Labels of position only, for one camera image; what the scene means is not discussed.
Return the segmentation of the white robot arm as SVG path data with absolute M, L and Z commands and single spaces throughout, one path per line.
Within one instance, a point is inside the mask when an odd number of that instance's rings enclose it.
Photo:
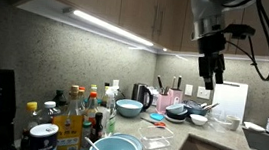
M 224 55 L 227 42 L 224 34 L 233 38 L 245 39 L 255 34 L 255 29 L 246 24 L 225 26 L 226 11 L 243 9 L 254 3 L 254 0 L 191 0 L 193 30 L 191 39 L 198 44 L 201 57 L 198 59 L 199 75 L 203 77 L 205 88 L 214 89 L 215 84 L 223 83 L 225 70 Z

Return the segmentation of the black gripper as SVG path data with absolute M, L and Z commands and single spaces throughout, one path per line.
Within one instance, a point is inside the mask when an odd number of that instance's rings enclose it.
M 225 49 L 226 38 L 222 33 L 206 35 L 198 41 L 199 53 L 199 75 L 204 77 L 205 88 L 213 90 L 213 73 L 215 73 L 216 84 L 223 83 L 223 71 L 225 70 L 224 55 L 220 51 Z

